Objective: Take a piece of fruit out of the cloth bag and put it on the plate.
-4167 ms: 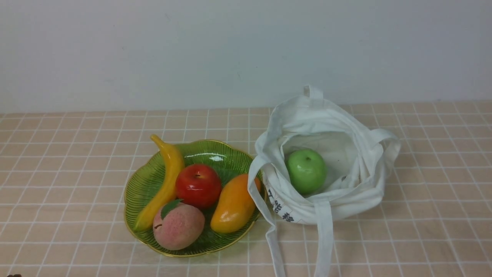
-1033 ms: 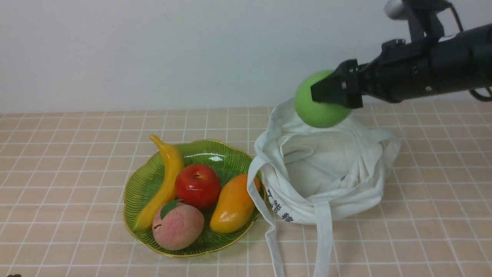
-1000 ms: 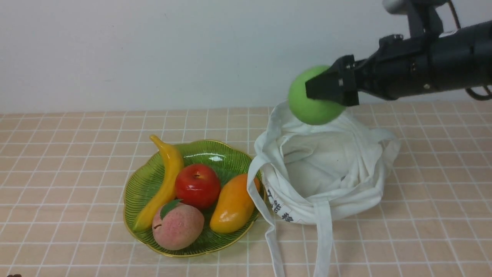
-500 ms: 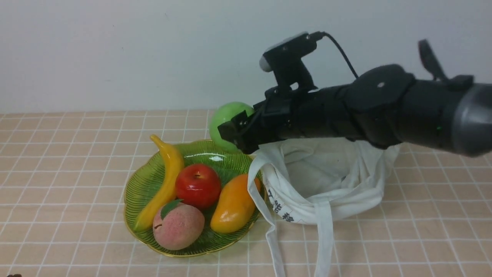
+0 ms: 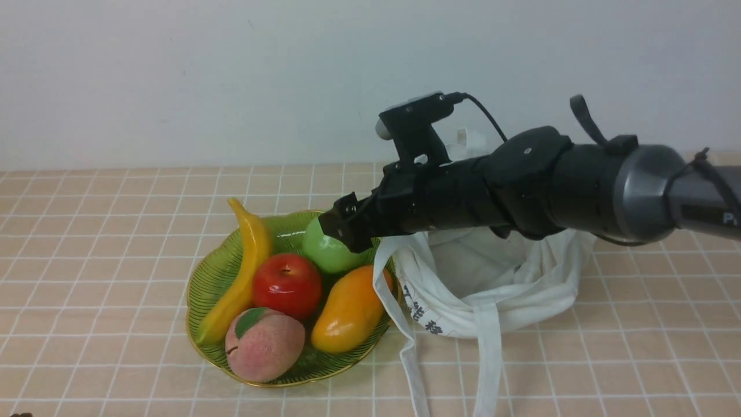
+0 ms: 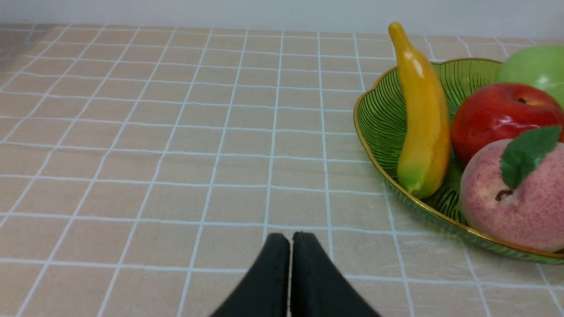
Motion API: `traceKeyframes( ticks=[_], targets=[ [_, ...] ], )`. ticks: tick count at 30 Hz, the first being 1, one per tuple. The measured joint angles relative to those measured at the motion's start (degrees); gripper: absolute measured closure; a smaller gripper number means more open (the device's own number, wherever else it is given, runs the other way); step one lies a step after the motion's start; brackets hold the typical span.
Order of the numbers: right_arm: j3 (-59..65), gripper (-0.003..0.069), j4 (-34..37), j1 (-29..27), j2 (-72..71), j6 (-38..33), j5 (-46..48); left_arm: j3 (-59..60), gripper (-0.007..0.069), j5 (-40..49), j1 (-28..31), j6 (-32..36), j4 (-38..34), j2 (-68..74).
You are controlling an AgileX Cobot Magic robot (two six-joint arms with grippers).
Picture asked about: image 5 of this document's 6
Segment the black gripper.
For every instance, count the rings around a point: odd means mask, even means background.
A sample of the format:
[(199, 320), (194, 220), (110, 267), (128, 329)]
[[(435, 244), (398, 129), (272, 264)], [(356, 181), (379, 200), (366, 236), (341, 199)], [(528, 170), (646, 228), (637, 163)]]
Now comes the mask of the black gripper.
[(485, 157), (441, 166), (400, 163), (384, 166), (381, 183), (361, 200), (349, 193), (320, 214), (325, 236), (354, 254), (372, 248), (372, 237), (411, 235), (431, 230), (489, 227), (493, 197), (483, 174)]

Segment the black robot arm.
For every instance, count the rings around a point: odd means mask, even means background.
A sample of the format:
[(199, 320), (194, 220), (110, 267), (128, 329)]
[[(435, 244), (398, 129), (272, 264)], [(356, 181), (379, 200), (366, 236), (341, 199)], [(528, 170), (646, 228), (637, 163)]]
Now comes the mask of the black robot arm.
[(352, 253), (373, 238), (487, 227), (543, 240), (568, 229), (642, 246), (686, 229), (739, 240), (739, 166), (685, 161), (664, 145), (619, 136), (574, 144), (546, 126), (454, 163), (387, 164), (378, 187), (340, 198), (318, 219)]

